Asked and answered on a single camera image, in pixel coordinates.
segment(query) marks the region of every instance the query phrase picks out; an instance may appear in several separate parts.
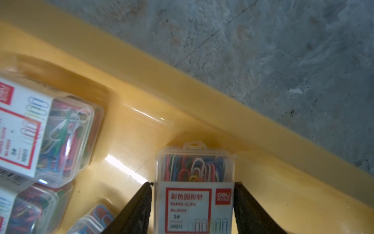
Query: deli logo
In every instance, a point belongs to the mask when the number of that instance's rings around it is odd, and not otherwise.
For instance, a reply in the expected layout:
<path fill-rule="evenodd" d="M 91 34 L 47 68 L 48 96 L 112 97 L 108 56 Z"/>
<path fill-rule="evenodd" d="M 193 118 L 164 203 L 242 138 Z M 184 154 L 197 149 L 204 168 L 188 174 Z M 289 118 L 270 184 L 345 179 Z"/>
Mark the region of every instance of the deli logo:
<path fill-rule="evenodd" d="M 231 204 L 231 189 L 217 188 L 215 190 L 215 204 L 216 205 L 230 205 Z"/>
<path fill-rule="evenodd" d="M 0 82 L 0 102 L 10 105 L 13 97 L 14 87 Z"/>

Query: colored paper clip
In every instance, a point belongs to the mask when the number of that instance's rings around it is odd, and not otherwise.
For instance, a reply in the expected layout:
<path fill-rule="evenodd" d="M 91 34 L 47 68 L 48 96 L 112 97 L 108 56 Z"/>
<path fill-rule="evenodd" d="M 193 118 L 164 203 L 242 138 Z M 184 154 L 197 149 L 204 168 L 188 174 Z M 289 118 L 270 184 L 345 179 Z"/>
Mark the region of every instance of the colored paper clip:
<path fill-rule="evenodd" d="M 43 192 L 31 189 L 22 192 L 14 201 L 8 221 L 7 234 L 31 234 L 40 232 L 40 223 L 46 218 L 49 201 Z"/>
<path fill-rule="evenodd" d="M 99 221 L 99 223 L 106 228 L 113 220 L 114 217 L 110 211 L 103 205 L 98 205 L 93 211 L 92 216 Z"/>
<path fill-rule="evenodd" d="M 29 99 L 29 102 L 43 105 L 37 99 Z M 86 119 L 87 115 L 83 109 L 59 101 L 52 103 L 40 150 L 38 171 L 42 173 L 50 171 L 64 177 L 72 173 Z"/>
<path fill-rule="evenodd" d="M 186 157 L 166 155 L 164 181 L 223 182 L 227 180 L 227 159 L 216 157 Z"/>

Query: product label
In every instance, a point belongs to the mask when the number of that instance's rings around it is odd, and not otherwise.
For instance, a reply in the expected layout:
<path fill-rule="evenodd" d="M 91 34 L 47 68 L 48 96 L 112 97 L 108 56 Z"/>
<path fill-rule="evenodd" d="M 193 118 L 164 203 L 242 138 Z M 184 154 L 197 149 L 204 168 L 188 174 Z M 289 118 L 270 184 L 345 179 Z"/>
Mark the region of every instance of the product label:
<path fill-rule="evenodd" d="M 53 97 L 0 77 L 0 165 L 35 176 Z"/>
<path fill-rule="evenodd" d="M 157 183 L 158 234 L 231 233 L 234 183 Z"/>
<path fill-rule="evenodd" d="M 14 200 L 18 193 L 27 189 L 33 183 L 23 176 L 0 169 L 0 234 L 6 232 Z"/>

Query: red label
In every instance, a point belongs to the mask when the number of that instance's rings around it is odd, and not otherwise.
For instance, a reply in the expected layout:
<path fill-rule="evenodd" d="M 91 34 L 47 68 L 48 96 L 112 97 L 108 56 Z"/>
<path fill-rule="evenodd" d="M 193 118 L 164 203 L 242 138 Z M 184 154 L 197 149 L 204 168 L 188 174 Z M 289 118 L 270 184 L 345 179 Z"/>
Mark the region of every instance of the red label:
<path fill-rule="evenodd" d="M 196 203 L 196 201 L 204 202 L 205 205 L 207 205 L 207 210 L 204 212 L 207 216 L 204 218 L 206 221 L 211 220 L 211 207 L 212 207 L 212 189 L 211 188 L 166 188 L 166 203 L 165 203 L 165 233 L 173 233 L 173 234 L 188 234 L 188 233 L 194 233 L 194 234 L 209 234 L 210 233 L 210 225 L 207 223 L 205 224 L 205 229 L 203 229 L 203 226 L 193 227 L 194 231 L 182 231 L 182 230 L 169 230 L 170 226 L 177 226 L 182 228 L 183 221 L 170 221 L 169 222 L 169 213 L 175 213 L 180 214 L 182 216 L 183 214 L 186 214 L 187 212 L 191 212 L 191 209 L 187 211 L 187 207 L 198 207 L 199 204 Z M 169 207 L 181 207 L 178 213 L 174 210 L 171 211 L 172 208 Z"/>
<path fill-rule="evenodd" d="M 14 87 L 0 82 L 0 102 L 10 105 L 13 97 Z"/>
<path fill-rule="evenodd" d="M 231 189 L 217 188 L 215 190 L 215 204 L 216 205 L 230 205 L 231 204 Z"/>

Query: stain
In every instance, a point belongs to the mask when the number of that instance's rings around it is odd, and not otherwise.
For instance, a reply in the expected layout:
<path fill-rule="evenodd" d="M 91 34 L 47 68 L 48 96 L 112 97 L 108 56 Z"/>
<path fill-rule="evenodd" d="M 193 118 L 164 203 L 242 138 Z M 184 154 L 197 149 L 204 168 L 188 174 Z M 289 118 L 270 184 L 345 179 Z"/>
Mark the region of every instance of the stain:
<path fill-rule="evenodd" d="M 236 36 L 237 38 L 242 41 L 243 39 L 250 40 L 251 35 L 247 32 L 248 26 L 245 26 L 243 24 L 239 24 L 236 29 Z"/>
<path fill-rule="evenodd" d="M 308 43 L 306 45 L 306 49 L 309 50 L 309 51 L 311 51 L 311 50 L 313 50 L 313 47 L 312 47 L 312 45 L 310 43 Z"/>
<path fill-rule="evenodd" d="M 158 16 L 161 16 L 165 11 L 166 11 L 166 9 L 161 9 L 161 10 L 157 11 L 156 14 L 157 14 Z"/>
<path fill-rule="evenodd" d="M 171 41 L 171 43 L 173 44 L 173 45 L 180 45 L 181 44 L 181 40 L 179 39 L 179 38 L 177 38 L 177 37 L 175 37 L 175 38 L 173 38 L 173 40 Z"/>
<path fill-rule="evenodd" d="M 309 23 L 310 23 L 311 25 L 319 25 L 319 20 L 318 20 L 316 17 L 311 16 L 311 17 L 309 18 Z"/>
<path fill-rule="evenodd" d="M 147 7 L 147 5 L 148 5 L 148 2 L 146 2 L 144 0 L 137 1 L 135 6 L 130 8 L 129 12 L 133 16 L 137 16 L 139 13 L 144 14 L 145 13 L 145 8 Z"/>

